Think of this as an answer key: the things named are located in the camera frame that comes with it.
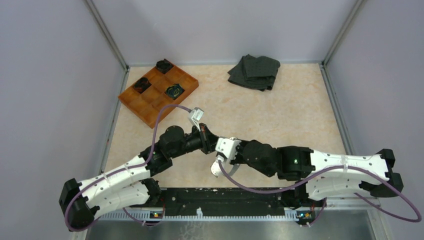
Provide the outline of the metal key holder plate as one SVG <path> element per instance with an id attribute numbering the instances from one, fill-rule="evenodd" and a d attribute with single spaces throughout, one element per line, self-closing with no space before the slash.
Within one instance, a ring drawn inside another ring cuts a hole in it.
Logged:
<path id="1" fill-rule="evenodd" d="M 231 177 L 232 175 L 236 173 L 236 171 L 240 167 L 240 164 L 231 164 L 231 162 L 232 161 L 229 159 L 224 159 L 224 158 L 221 158 L 220 156 L 217 157 L 210 168 L 211 173 L 215 177 L 223 176 L 224 175 L 223 171 L 220 168 L 220 164 L 221 164 L 224 171 Z"/>

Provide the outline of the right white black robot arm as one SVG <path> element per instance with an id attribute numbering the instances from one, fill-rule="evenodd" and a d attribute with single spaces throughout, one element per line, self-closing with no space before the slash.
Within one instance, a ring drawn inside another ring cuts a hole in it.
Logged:
<path id="1" fill-rule="evenodd" d="M 376 198 L 392 198 L 404 188 L 402 177 L 393 172 L 395 156 L 390 149 L 374 155 L 343 155 L 308 147 L 272 147 L 257 140 L 238 140 L 230 151 L 230 164 L 246 164 L 267 177 L 280 180 L 307 180 L 293 192 L 299 206 L 312 200 L 348 194 L 369 193 Z"/>

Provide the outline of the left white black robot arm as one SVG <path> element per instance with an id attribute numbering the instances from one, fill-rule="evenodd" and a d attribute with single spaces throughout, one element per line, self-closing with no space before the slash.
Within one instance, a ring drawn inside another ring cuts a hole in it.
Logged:
<path id="1" fill-rule="evenodd" d="M 190 133 L 177 125 L 170 126 L 152 146 L 98 176 L 77 181 L 67 180 L 58 203 L 69 231 L 91 227 L 104 214 L 131 205 L 154 207 L 160 202 L 159 186 L 153 176 L 173 165 L 172 160 L 200 150 L 211 154 L 219 149 L 222 138 L 200 123 Z"/>

